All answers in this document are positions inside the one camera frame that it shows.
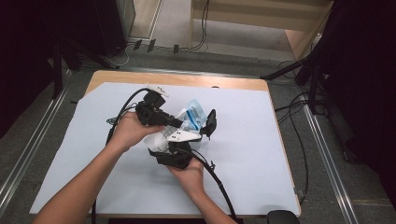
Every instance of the black curtain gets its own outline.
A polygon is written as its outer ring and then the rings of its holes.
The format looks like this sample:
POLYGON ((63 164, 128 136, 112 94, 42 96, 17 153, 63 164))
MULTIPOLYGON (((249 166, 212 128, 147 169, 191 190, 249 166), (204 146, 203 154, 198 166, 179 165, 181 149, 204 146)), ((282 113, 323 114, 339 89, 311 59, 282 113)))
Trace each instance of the black curtain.
POLYGON ((379 174, 396 207, 396 4, 337 1, 337 28, 322 85, 354 133, 345 146, 379 174))

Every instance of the person's right hand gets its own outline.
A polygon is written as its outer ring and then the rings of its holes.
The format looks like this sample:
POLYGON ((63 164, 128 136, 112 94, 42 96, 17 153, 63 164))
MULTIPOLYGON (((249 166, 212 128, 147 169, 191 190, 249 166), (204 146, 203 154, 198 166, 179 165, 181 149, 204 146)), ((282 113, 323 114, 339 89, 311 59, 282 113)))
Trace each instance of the person's right hand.
POLYGON ((192 158, 189 166, 184 170, 176 167, 167 166, 169 171, 174 175, 181 187, 192 197, 205 193, 204 190, 204 165, 195 158, 192 158))

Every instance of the clear plastic packaging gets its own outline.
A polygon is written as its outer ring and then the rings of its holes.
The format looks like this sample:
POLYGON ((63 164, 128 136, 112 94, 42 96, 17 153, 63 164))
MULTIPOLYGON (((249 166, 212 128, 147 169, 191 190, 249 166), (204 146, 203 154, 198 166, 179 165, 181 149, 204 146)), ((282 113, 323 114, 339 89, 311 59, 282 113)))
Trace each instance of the clear plastic packaging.
POLYGON ((196 99, 191 100, 177 118, 183 121, 180 129, 184 131, 199 131, 207 120, 204 110, 196 99))

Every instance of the person's left hand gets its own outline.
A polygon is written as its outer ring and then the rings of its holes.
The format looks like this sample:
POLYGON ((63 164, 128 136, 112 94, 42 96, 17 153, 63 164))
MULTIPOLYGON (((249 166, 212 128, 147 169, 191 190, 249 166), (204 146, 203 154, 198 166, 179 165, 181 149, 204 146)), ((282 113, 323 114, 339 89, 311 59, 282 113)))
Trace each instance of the person's left hand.
POLYGON ((163 126, 144 126, 140 123, 136 113, 127 112, 119 121, 109 144, 127 151, 139 143, 146 135, 157 133, 163 126))

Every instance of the black wire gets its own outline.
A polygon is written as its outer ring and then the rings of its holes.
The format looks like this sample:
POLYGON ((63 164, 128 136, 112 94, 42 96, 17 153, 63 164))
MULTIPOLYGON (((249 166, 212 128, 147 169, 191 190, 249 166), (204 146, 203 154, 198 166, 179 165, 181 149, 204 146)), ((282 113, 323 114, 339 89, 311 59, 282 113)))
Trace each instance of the black wire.
POLYGON ((304 148, 304 145, 303 145, 303 141, 302 141, 302 139, 301 139, 301 136, 300 136, 299 132, 297 131, 296 125, 294 124, 294 121, 293 121, 293 119, 291 118, 291 115, 292 115, 292 114, 290 113, 289 119, 290 119, 291 125, 293 126, 294 131, 295 131, 296 134, 297 134, 298 140, 299 140, 299 142, 300 142, 300 147, 301 147, 301 150, 302 150, 302 152, 303 152, 303 157, 304 157, 305 187, 304 187, 304 196, 303 196, 303 198, 300 199, 300 201, 299 201, 299 203, 300 203, 300 205, 301 205, 301 204, 303 204, 304 199, 305 199, 305 196, 306 196, 306 194, 308 193, 308 179, 309 179, 308 161, 307 161, 307 158, 306 158, 305 148, 304 148))
POLYGON ((197 150, 195 150, 195 149, 192 149, 192 151, 194 151, 195 153, 197 153, 198 155, 200 155, 200 156, 202 157, 202 159, 204 159, 205 163, 208 163, 207 160, 205 159, 205 157, 204 157, 201 153, 199 153, 199 151, 197 151, 197 150))
POLYGON ((192 152, 190 152, 190 151, 188 151, 188 150, 185 150, 185 149, 182 149, 182 148, 174 148, 174 150, 179 151, 179 152, 187 153, 187 154, 189 154, 190 156, 192 156, 192 157, 194 157, 195 159, 197 159, 201 164, 204 165, 204 167, 206 168, 206 170, 212 175, 213 179, 214 179, 214 180, 216 181, 216 183, 218 184, 219 189, 220 189, 221 193, 223 194, 224 199, 225 199, 225 201, 227 202, 227 204, 228 204, 228 206, 229 206, 229 208, 230 208, 231 217, 232 217, 233 220, 236 222, 236 214, 235 214, 235 211, 233 210, 233 205, 231 204, 230 198, 228 197, 228 194, 227 194, 227 192, 226 192, 224 186, 222 185, 220 179, 216 176, 215 172, 212 170, 212 168, 210 167, 210 165, 209 165, 207 162, 203 161, 201 158, 199 158, 197 155, 195 155, 194 153, 192 153, 192 152))
MULTIPOLYGON (((120 110, 120 113, 117 115, 116 120, 113 123, 113 126, 111 127, 110 131, 108 131, 108 136, 107 136, 107 140, 106 140, 106 145, 107 143, 110 141, 111 137, 113 136, 114 131, 116 130, 117 125, 119 124, 119 120, 120 117, 122 116, 123 112, 125 112, 126 110, 129 110, 131 108, 126 108, 126 106, 136 97, 136 95, 141 92, 141 91, 151 91, 151 89, 149 88, 143 88, 140 89, 138 91, 136 91, 134 94, 132 94, 128 100, 125 102, 124 106, 122 107, 122 109, 120 110)), ((91 224, 95 224, 96 223, 96 200, 93 202, 92 205, 92 211, 91 211, 91 224)))
POLYGON ((300 106, 300 108, 297 111, 294 111, 293 113, 289 113, 289 111, 288 111, 288 113, 286 113, 281 119, 279 119, 277 121, 278 124, 280 125, 281 123, 283 123, 283 121, 285 121, 288 118, 288 116, 298 113, 306 104, 307 104, 307 102, 294 105, 292 108, 297 107, 298 105, 300 106))
POLYGON ((200 43, 197 46, 191 47, 190 49, 189 48, 180 48, 180 49, 198 50, 202 47, 202 45, 206 41, 206 24, 207 24, 208 12, 209 12, 209 0, 206 1, 204 12, 202 13, 202 18, 201 18, 202 38, 200 43))
POLYGON ((304 168, 305 168, 305 186, 304 186, 304 195, 303 195, 303 197, 299 200, 299 203, 300 203, 300 204, 303 204, 304 199, 305 199, 305 197, 306 197, 306 194, 307 194, 307 192, 308 192, 309 170, 308 170, 308 161, 307 161, 307 158, 306 158, 306 153, 305 153, 304 144, 303 144, 303 141, 302 141, 302 139, 301 139, 301 136, 300 136, 300 134, 299 134, 299 132, 298 132, 296 126, 295 126, 294 120, 292 119, 292 115, 298 113, 305 105, 308 104, 308 102, 309 102, 308 100, 302 100, 302 101, 297 101, 297 102, 295 102, 295 101, 297 100, 297 98, 300 97, 300 96, 303 95, 303 94, 307 94, 307 91, 302 92, 302 93, 298 94, 297 96, 295 96, 295 97, 291 100, 291 102, 289 103, 289 105, 287 105, 287 106, 282 106, 282 107, 280 107, 280 108, 275 109, 275 112, 284 110, 284 109, 286 109, 286 108, 288 109, 288 113, 286 113, 281 119, 278 120, 278 124, 282 123, 283 121, 286 120, 287 117, 289 117, 290 122, 291 122, 291 125, 292 125, 292 127, 293 127, 293 130, 294 130, 294 131, 296 132, 296 134, 297 134, 297 138, 298 138, 298 140, 299 140, 300 147, 301 147, 301 150, 302 150, 302 152, 303 152, 303 157, 304 157, 304 168), (292 110, 294 107, 297 107, 298 105, 300 105, 300 108, 299 108, 297 111, 293 111, 293 112, 292 112, 291 110, 292 110))

